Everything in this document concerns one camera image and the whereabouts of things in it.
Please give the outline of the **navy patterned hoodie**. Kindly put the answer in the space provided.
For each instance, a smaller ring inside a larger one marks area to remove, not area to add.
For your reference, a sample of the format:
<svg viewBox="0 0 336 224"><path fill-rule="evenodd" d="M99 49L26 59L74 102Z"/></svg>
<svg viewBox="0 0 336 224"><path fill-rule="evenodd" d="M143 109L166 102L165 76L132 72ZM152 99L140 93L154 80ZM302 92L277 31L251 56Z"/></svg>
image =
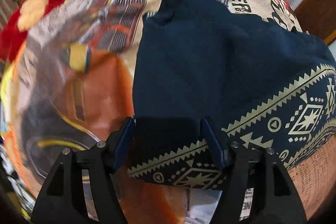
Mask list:
<svg viewBox="0 0 336 224"><path fill-rule="evenodd" d="M229 144L288 169L335 133L335 60L317 37L215 0L162 0L144 20L130 177L221 189Z"/></svg>

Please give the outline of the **printed newspaper pattern bedspread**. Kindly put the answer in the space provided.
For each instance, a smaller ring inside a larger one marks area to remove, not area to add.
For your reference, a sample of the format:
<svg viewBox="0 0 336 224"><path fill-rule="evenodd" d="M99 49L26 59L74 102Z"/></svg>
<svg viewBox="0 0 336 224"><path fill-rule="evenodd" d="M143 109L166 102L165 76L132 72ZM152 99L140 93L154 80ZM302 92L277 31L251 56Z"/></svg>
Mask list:
<svg viewBox="0 0 336 224"><path fill-rule="evenodd" d="M233 14L271 18L286 30L311 35L301 29L286 0L215 1ZM65 148L90 149L131 117L135 133L122 167L111 175L126 223L211 223L226 175L221 189L212 189L157 184L127 174L137 132L137 53L144 20L159 11L161 2L64 0L28 30L1 82L1 156L25 222L32 223L39 192ZM306 223L335 223L335 133L311 157L285 168ZM88 216L97 220L86 169L82 180Z"/></svg>

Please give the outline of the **brown wooden door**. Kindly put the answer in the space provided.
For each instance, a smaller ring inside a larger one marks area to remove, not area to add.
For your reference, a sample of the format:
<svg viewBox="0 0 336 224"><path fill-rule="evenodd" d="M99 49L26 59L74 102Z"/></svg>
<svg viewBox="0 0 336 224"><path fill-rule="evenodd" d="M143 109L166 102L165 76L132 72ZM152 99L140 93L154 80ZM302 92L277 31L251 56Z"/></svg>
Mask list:
<svg viewBox="0 0 336 224"><path fill-rule="evenodd" d="M301 29L331 44L335 40L335 5L335 0L303 0L294 11Z"/></svg>

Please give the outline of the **red plush toy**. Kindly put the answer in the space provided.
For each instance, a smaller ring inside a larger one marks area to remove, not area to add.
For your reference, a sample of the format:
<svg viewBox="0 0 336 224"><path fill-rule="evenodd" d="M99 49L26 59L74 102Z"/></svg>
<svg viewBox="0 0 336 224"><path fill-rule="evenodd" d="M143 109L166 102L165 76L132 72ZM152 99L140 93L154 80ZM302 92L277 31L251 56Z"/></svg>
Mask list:
<svg viewBox="0 0 336 224"><path fill-rule="evenodd" d="M1 61L13 62L28 30L64 0L23 0L1 31Z"/></svg>

